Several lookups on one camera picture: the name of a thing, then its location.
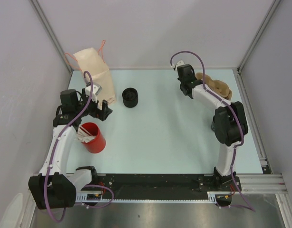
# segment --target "brown stuffed toy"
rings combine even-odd
[[[197,79],[201,79],[203,77],[203,73],[196,73],[195,77]],[[210,76],[205,75],[205,84],[208,85],[208,87],[213,90],[215,93],[220,95],[221,97],[231,100],[232,98],[232,91],[229,89],[228,85],[220,80],[212,80]]]

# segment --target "white wall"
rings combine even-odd
[[[243,69],[267,156],[292,198],[292,0],[283,1]]]
[[[185,49],[206,67],[237,67],[272,1],[39,0],[66,52],[106,39],[110,68],[169,68],[171,55]]]
[[[0,1],[0,220],[44,162],[69,77],[29,1]]]

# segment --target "red cup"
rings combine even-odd
[[[89,142],[83,142],[84,146],[90,153],[99,153],[106,146],[106,140],[100,132],[98,126],[95,123],[84,123],[82,125],[90,134],[94,135],[95,138]]]

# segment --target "tabletop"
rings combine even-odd
[[[232,70],[206,73],[229,85],[231,101],[241,101]],[[75,140],[67,173],[81,166],[94,166],[98,173],[213,173],[220,146],[211,130],[214,113],[183,95],[175,71],[112,70],[111,75],[117,97],[109,106],[113,113],[103,122],[91,116],[82,118],[82,123],[99,126],[106,147],[91,154]],[[81,72],[74,71],[69,89],[81,91],[85,86]],[[128,87],[138,92],[134,108],[125,107],[122,101]],[[262,173],[251,131],[238,149],[236,171]]]

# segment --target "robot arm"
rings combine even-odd
[[[191,65],[183,64],[177,66],[176,69],[179,76],[178,80],[181,82],[180,89],[183,94],[189,96],[191,99],[200,101],[214,112],[214,133],[220,142],[219,160],[217,166],[214,168],[214,175],[217,175],[218,179],[222,180],[221,182],[225,182],[225,180],[229,181],[231,179],[230,167],[234,147],[240,143],[241,136],[232,112],[230,112],[225,103],[234,109],[240,121],[243,134],[246,135],[248,133],[248,126],[243,105],[240,102],[231,103],[217,95],[220,97],[221,101],[219,101],[216,97],[206,92],[202,80],[196,79],[194,69]]]
[[[88,100],[86,93],[90,94],[91,86],[93,86],[92,101],[89,103],[87,109],[64,131],[60,138],[58,138],[58,135],[65,126],[73,120],[86,105]],[[39,175],[30,177],[29,179],[30,191],[39,209],[46,209],[43,190],[48,164],[50,163],[49,161],[56,139],[58,139],[59,142],[56,146],[53,161],[50,165],[51,169],[48,180],[48,183],[51,183],[48,186],[50,208],[72,207],[75,203],[76,192],[81,190],[85,185],[90,184],[92,181],[96,181],[97,173],[94,167],[80,167],[76,169],[76,172],[69,178],[66,177],[66,167],[70,148],[73,140],[76,138],[81,118],[89,114],[92,117],[104,121],[112,113],[112,110],[108,108],[107,101],[105,100],[103,100],[102,109],[98,109],[97,95],[100,90],[101,87],[98,84],[88,85],[86,88],[82,89],[80,100],[78,100],[78,92],[76,90],[69,89],[60,93],[61,106],[58,107],[56,117],[53,120],[53,138],[47,158],[43,167],[39,171]]]

